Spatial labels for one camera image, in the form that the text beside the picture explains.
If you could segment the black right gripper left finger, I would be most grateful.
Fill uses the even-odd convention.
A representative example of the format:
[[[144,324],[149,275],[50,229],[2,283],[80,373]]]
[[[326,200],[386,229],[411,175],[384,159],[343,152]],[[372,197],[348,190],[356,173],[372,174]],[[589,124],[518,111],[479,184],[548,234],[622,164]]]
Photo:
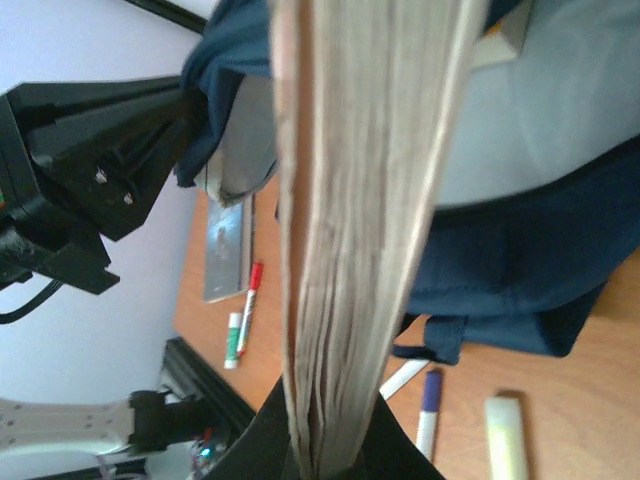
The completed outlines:
[[[283,381],[279,379],[244,433],[203,476],[205,480],[301,479],[290,446]]]

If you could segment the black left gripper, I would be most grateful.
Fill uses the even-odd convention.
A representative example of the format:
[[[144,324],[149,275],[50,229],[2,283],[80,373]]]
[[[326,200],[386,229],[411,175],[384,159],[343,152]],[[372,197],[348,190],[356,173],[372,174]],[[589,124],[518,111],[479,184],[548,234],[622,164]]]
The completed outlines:
[[[199,128],[200,92],[176,77],[2,94],[1,287],[34,274],[95,295],[119,283],[100,234],[117,241],[146,221]]]

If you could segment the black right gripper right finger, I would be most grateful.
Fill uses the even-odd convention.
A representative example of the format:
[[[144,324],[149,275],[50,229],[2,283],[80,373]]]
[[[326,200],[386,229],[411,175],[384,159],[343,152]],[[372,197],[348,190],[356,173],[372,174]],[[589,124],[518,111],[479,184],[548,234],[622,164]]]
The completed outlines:
[[[379,395],[356,463],[344,478],[438,480],[444,476],[414,446]]]

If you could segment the dark teal Bronte book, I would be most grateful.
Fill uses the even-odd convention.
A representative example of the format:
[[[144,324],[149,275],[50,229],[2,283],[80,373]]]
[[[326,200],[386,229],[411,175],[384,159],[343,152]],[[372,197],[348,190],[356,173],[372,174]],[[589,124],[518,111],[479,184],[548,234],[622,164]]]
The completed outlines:
[[[223,208],[208,204],[203,300],[207,303],[244,293],[253,262],[253,198]]]

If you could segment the pink illustrated paperback book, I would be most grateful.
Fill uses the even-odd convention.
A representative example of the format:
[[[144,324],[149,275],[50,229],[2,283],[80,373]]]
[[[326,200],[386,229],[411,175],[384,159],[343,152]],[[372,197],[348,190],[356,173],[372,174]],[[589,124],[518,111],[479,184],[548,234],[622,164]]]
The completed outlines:
[[[274,1],[282,359],[305,479],[356,461],[429,232],[484,1]]]

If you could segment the navy blue student backpack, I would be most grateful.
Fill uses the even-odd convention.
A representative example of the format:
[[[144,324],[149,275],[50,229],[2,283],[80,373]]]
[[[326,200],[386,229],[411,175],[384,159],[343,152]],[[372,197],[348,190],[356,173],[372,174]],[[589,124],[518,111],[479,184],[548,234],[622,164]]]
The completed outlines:
[[[639,245],[639,5],[538,1],[521,56],[476,72],[395,354],[563,357]]]

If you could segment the orange 39-Storey Treehouse book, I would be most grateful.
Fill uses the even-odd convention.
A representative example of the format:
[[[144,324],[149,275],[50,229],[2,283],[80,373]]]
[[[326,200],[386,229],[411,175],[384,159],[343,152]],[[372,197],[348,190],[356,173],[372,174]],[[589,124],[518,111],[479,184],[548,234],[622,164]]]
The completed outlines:
[[[484,35],[476,43],[473,68],[516,60],[522,51],[533,2],[490,1]]]

